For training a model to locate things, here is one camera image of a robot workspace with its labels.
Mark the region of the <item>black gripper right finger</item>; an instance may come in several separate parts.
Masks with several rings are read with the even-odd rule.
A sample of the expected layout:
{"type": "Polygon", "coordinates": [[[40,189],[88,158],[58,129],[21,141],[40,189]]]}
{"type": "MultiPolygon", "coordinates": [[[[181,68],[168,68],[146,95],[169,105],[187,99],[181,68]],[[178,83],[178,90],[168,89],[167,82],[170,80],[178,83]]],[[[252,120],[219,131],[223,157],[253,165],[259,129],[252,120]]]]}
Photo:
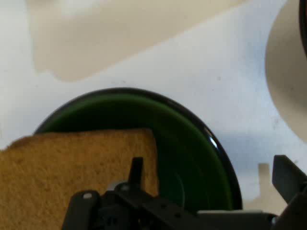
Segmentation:
{"type": "Polygon", "coordinates": [[[307,228],[307,175],[287,156],[275,155],[272,184],[287,203],[273,230],[305,230],[307,228]]]}

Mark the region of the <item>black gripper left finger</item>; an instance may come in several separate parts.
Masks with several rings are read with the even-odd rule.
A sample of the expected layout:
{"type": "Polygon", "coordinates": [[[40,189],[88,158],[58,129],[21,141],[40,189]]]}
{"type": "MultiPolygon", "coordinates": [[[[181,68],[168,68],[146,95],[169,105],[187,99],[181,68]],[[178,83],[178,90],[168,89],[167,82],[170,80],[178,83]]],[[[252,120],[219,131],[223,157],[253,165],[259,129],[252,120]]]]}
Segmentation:
{"type": "Polygon", "coordinates": [[[197,230],[199,219],[141,188],[143,158],[132,159],[128,181],[100,195],[75,193],[63,221],[64,230],[197,230]]]}

